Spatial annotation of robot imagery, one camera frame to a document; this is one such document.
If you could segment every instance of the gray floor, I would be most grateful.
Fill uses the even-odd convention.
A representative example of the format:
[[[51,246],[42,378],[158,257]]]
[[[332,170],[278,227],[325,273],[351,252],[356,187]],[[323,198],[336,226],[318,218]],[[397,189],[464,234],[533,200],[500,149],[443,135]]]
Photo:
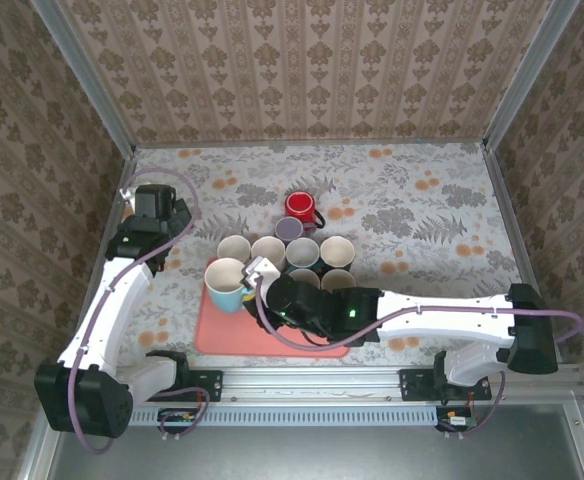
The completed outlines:
[[[503,407],[462,441],[433,428],[214,428],[179,441],[130,428],[103,456],[64,435],[51,478],[566,479],[583,478],[554,407]]]

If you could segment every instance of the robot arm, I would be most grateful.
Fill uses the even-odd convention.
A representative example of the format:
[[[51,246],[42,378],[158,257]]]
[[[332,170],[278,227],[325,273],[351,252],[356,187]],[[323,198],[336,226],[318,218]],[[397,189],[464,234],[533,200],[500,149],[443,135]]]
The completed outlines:
[[[257,278],[262,278],[260,296],[272,326],[299,328],[330,342],[349,338],[388,314],[415,308],[415,313],[389,320],[349,345],[407,336],[470,341],[461,349],[437,355],[435,383],[440,388],[471,387],[483,377],[506,369],[526,374],[558,370],[549,318],[497,312],[504,308],[541,308],[541,299],[529,285],[512,285],[507,295],[471,299],[415,297],[358,287],[329,293],[281,275],[271,262],[260,257],[245,267],[244,275],[246,286],[251,288],[256,288]],[[261,322],[254,302],[247,302],[246,308]],[[457,311],[421,311],[432,306]],[[458,312],[463,307],[487,307],[493,313]]]
[[[116,438],[123,433],[135,406],[157,392],[183,382],[183,361],[167,352],[152,352],[138,365],[117,368],[121,341],[131,315],[153,277],[163,270],[169,249],[134,266],[112,290],[113,280],[138,259],[165,245],[188,225],[191,214],[174,188],[143,185],[131,198],[134,215],[126,218],[108,243],[96,295],[85,318],[56,365],[42,365],[35,388],[50,426],[73,431],[68,407],[70,370],[79,349],[84,354],[75,387],[76,409],[85,433]],[[98,313],[89,343],[81,346],[103,294],[110,291]]]

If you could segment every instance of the cup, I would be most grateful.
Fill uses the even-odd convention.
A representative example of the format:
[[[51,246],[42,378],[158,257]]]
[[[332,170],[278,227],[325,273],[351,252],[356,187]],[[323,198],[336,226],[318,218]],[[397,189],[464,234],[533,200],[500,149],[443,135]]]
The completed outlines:
[[[325,218],[316,209],[314,197],[308,192],[293,192],[288,195],[285,199],[285,214],[297,218],[306,231],[325,227]]]
[[[276,237],[259,238],[252,245],[252,258],[254,257],[267,258],[282,272],[285,269],[285,244]]]
[[[330,270],[321,280],[321,289],[332,293],[341,288],[356,287],[356,280],[350,272],[345,270]]]
[[[250,293],[241,283],[244,266],[236,258],[219,258],[205,269],[208,295],[222,312],[236,313],[243,308],[243,296]]]
[[[285,258],[288,261],[288,272],[299,268],[309,270],[318,269],[321,250],[319,245],[310,238],[297,238],[292,240],[285,249]]]
[[[286,245],[292,240],[302,237],[304,233],[303,224],[296,217],[283,217],[274,226],[274,235]]]
[[[245,263],[250,259],[250,242],[241,235],[231,235],[221,240],[216,247],[216,256],[218,258],[234,258],[239,262]]]
[[[347,238],[330,237],[321,244],[321,259],[326,271],[335,268],[349,271],[354,261],[354,245]]]
[[[307,268],[299,268],[290,272],[288,275],[297,282],[309,283],[313,287],[321,288],[321,280],[319,279],[319,276]]]

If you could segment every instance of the floral tablecloth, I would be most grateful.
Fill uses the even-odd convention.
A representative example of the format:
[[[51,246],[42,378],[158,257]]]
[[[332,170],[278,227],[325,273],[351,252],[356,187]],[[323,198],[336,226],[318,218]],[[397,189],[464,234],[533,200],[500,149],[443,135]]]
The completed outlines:
[[[139,150],[138,169],[161,166],[195,184],[203,219],[172,249],[135,313],[121,347],[129,365],[156,348],[185,351],[197,367],[430,364],[461,343],[407,338],[366,344],[342,359],[213,356],[194,333],[203,272],[219,241],[271,235],[283,200],[314,195],[327,226],[315,235],[350,239],[359,286],[414,295],[473,297],[507,292],[519,280],[478,144],[259,146]],[[189,197],[185,185],[153,174]]]

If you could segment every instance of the pink tray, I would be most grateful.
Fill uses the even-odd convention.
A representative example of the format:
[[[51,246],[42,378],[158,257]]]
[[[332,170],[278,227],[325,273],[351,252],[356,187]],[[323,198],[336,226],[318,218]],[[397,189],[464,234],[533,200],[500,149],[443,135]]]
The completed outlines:
[[[278,332],[293,342],[309,345],[298,330],[282,327]],[[209,355],[253,357],[341,358],[349,352],[346,347],[327,352],[305,352],[283,345],[259,327],[246,310],[233,314],[221,312],[212,303],[205,283],[194,345],[201,353]]]

